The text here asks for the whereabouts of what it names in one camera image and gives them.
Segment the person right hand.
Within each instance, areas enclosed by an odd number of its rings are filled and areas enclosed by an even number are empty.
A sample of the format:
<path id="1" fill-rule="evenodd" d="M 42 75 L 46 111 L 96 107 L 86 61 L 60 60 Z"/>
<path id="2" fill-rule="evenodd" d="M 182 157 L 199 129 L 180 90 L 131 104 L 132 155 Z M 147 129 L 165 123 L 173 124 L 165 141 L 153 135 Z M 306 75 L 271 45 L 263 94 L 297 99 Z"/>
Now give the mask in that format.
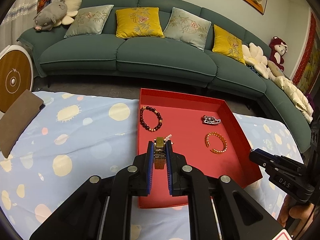
<path id="1" fill-rule="evenodd" d="M 292 217 L 294 219 L 300 220 L 300 223 L 298 224 L 296 229 L 302 228 L 307 222 L 308 217 L 311 215 L 314 205 L 296 205 L 290 207 L 290 203 L 292 200 L 293 198 L 287 194 L 278 215 L 277 221 L 281 226 L 285 227 L 288 218 Z"/>

